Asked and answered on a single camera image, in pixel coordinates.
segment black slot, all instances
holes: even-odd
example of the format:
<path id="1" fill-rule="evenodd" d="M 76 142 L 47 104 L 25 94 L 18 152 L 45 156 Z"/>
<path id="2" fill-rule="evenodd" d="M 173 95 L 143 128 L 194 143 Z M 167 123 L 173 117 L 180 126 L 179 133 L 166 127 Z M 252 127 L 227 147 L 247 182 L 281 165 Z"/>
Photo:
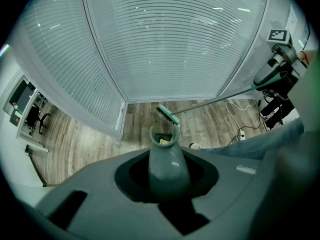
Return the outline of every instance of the black slot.
<path id="1" fill-rule="evenodd" d="M 187 235 L 210 222 L 202 214 L 196 213 L 190 199 L 161 203 L 158 208 L 183 235 Z"/>
<path id="2" fill-rule="evenodd" d="M 83 191 L 74 191 L 49 216 L 49 220 L 59 228 L 66 230 L 87 197 Z"/>

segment window blind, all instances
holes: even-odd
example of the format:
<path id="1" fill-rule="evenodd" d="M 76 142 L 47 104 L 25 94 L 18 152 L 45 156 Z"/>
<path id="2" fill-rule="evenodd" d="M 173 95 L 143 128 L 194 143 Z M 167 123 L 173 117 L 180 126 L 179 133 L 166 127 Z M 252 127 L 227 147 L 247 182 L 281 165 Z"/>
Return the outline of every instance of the window blind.
<path id="1" fill-rule="evenodd" d="M 118 130 L 125 101 L 98 53 L 83 1 L 32 0 L 22 21 L 45 66 L 41 70 L 96 119 Z"/>
<path id="2" fill-rule="evenodd" d="M 236 70 L 267 0 L 86 0 L 130 101 L 214 97 Z"/>

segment wooden floor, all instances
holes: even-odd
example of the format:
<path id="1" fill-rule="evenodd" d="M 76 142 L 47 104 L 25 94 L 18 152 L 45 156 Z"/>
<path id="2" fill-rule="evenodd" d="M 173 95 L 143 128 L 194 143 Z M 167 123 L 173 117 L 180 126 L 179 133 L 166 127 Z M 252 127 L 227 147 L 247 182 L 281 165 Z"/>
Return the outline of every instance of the wooden floor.
<path id="1" fill-rule="evenodd" d="M 161 102 L 161 104 L 174 111 L 200 102 L 202 101 Z M 239 99 L 232 102 L 242 109 L 253 103 L 252 100 Z M 47 184 L 55 185 L 93 162 L 148 148 L 151 142 L 149 138 L 151 126 L 154 126 L 159 133 L 168 133 L 171 129 L 171 124 L 156 110 L 158 104 L 158 102 L 130 104 L 125 118 L 123 138 L 116 140 L 76 121 L 47 103 L 41 110 L 43 114 L 51 114 L 51 117 L 44 121 L 47 128 L 43 129 L 42 135 L 38 134 L 37 128 L 33 138 L 43 143 L 49 152 L 33 152 L 32 158 L 37 169 Z M 245 111 L 229 103 L 227 106 L 240 127 L 259 126 L 256 104 Z M 181 113 L 178 118 L 181 124 L 179 144 L 185 147 L 191 142 L 198 143 L 203 148 L 223 147 L 229 144 L 239 129 L 227 112 L 225 101 Z M 248 139 L 264 133 L 265 128 L 261 124 L 258 129 L 245 128 L 244 131 Z"/>

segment white label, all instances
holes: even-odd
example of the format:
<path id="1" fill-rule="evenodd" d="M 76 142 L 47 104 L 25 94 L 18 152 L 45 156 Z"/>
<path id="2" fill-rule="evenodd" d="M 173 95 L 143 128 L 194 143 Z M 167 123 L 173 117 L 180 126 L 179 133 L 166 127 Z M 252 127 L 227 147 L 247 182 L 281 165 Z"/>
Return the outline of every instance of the white label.
<path id="1" fill-rule="evenodd" d="M 250 168 L 250 167 L 246 167 L 246 166 L 243 166 L 243 165 L 238 165 L 236 167 L 236 169 L 240 172 L 243 172 L 243 173 L 246 173 L 246 174 L 252 174 L 252 175 L 255 175 L 257 173 L 257 169 L 254 169 L 254 168 Z"/>

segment blue jeans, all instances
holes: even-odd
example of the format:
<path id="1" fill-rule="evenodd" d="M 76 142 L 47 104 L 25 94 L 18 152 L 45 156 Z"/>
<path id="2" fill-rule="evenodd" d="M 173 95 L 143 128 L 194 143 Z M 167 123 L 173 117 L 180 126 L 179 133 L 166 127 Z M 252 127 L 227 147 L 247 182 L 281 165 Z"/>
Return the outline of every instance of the blue jeans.
<path id="1" fill-rule="evenodd" d="M 304 125 L 301 119 L 297 118 L 264 134 L 239 141 L 232 145 L 218 148 L 205 148 L 202 151 L 229 157 L 262 160 L 266 151 L 279 149 L 285 143 L 299 139 L 304 131 Z"/>

